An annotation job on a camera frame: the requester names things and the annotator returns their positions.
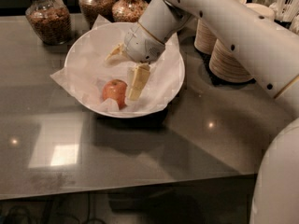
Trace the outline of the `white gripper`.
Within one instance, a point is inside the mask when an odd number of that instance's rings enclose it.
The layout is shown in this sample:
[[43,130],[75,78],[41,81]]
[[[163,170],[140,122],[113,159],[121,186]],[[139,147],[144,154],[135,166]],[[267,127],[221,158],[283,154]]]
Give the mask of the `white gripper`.
[[124,37],[124,44],[119,43],[105,58],[108,61],[113,56],[128,56],[138,64],[130,67],[127,73],[128,86],[126,98],[136,101],[150,78],[150,66],[147,63],[156,62],[165,51],[165,44],[155,39],[139,23],[133,23]]

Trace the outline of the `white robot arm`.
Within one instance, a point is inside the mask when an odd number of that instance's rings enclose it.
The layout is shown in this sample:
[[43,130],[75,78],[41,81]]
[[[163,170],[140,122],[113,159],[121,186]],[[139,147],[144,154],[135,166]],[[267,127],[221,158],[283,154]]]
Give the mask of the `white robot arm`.
[[151,0],[111,53],[154,62],[190,17],[206,22],[260,86],[290,111],[255,185],[249,224],[299,224],[299,37],[235,0]]

